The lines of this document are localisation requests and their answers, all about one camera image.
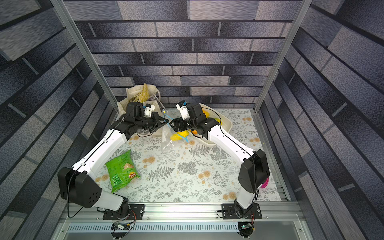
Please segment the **yellow mango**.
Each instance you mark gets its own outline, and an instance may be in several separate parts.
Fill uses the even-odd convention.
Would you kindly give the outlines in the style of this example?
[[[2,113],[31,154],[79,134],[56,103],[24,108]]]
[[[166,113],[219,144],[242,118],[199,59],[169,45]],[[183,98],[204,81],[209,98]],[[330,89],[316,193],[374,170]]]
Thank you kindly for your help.
[[[184,140],[188,143],[189,142],[189,140],[188,140],[189,133],[190,132],[188,130],[183,131],[183,132],[177,132],[177,133],[171,135],[170,139],[171,139],[171,141]]]

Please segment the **clear zip-top bag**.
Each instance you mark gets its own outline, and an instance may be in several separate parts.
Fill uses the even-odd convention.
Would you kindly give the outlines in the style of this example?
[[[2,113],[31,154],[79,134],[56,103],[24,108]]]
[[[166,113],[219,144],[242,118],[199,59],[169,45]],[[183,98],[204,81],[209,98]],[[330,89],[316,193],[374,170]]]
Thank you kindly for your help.
[[[173,115],[169,110],[163,109],[163,118],[168,119],[169,123],[166,124],[164,127],[162,127],[162,150],[163,151],[170,151],[171,149],[176,149],[178,147],[183,147],[184,145],[189,144],[184,140],[180,141],[171,141],[170,137],[171,135],[177,133],[170,127],[170,122],[175,118],[175,115]]]

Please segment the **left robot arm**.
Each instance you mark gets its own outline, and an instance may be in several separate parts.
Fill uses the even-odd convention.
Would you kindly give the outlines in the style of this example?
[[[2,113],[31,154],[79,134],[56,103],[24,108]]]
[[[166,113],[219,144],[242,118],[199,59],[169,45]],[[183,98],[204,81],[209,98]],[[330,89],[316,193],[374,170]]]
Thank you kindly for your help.
[[[131,212],[127,198],[106,192],[96,183],[101,168],[113,153],[139,130],[150,133],[169,123],[153,107],[129,103],[126,113],[114,122],[96,146],[72,167],[58,172],[61,198],[83,208],[100,208],[117,219],[125,219]]]

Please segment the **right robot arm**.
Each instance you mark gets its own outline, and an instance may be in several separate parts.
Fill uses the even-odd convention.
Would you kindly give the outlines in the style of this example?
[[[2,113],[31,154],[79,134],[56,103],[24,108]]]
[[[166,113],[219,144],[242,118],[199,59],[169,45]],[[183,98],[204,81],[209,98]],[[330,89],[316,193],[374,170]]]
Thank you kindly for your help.
[[[181,116],[173,118],[166,110],[163,117],[168,120],[167,129],[176,135],[182,132],[191,133],[197,139],[205,139],[214,143],[240,167],[238,181],[240,192],[233,203],[233,213],[223,211],[226,219],[247,219],[258,215],[255,201],[261,189],[269,183],[270,169],[267,156],[263,150],[253,150],[242,144],[225,130],[226,117],[215,110],[201,104],[177,104]]]

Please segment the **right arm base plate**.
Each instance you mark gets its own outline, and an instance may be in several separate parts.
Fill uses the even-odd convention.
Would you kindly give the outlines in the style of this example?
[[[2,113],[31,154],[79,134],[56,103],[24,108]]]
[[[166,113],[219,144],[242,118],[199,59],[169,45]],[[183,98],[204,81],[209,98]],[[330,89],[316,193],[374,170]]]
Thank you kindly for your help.
[[[222,218],[225,220],[259,220],[262,219],[262,212],[259,204],[253,203],[247,209],[240,205],[221,204]]]

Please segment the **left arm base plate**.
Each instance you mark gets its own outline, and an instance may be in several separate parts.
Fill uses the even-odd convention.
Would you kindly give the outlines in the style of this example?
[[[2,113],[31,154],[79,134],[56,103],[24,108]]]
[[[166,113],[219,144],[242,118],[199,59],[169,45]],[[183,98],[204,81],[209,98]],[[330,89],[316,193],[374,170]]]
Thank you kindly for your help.
[[[103,215],[104,221],[133,221],[142,220],[146,205],[130,204],[124,205],[118,211],[106,210]]]

